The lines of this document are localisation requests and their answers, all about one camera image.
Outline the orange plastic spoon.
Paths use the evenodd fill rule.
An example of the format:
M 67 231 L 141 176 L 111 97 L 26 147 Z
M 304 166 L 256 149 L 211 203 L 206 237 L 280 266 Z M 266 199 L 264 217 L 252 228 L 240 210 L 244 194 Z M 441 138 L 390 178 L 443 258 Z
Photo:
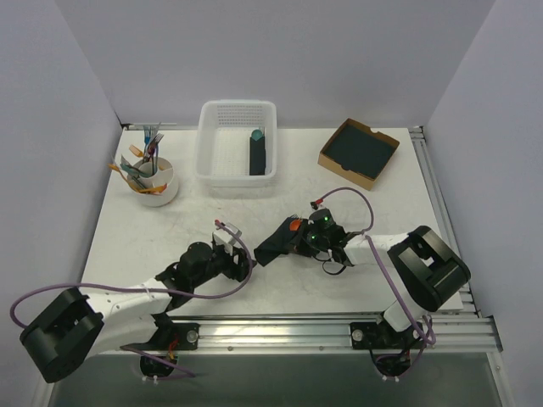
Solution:
M 290 231 L 298 231 L 301 225 L 300 219 L 294 219 L 289 224 L 289 230 Z

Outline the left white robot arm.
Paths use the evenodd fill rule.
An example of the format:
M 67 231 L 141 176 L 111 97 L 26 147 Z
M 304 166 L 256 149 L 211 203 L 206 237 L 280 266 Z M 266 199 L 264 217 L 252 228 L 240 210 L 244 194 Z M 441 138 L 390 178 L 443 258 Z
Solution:
M 193 243 L 177 262 L 140 285 L 98 293 L 65 289 L 24 328 L 20 341 L 47 383 L 65 379 L 96 354 L 124 347 L 160 351 L 167 367 L 142 367 L 148 376 L 167 376 L 174 351 L 196 348 L 188 341 L 196 326 L 179 327 L 169 312 L 197 298 L 196 288 L 217 276 L 247 283 L 255 264 L 243 248 Z

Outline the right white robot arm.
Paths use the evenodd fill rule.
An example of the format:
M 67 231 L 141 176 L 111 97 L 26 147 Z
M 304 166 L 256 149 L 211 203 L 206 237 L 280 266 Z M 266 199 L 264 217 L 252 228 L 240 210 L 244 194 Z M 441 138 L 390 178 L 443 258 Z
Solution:
M 394 347 L 406 337 L 408 328 L 439 310 L 471 279 L 462 259 L 428 226 L 396 235 L 347 232 L 329 209 L 319 209 L 308 219 L 288 222 L 294 234 L 291 253 L 340 265 L 341 270 L 376 264 L 383 273 L 395 301 L 383 312 L 376 326 L 378 341 Z

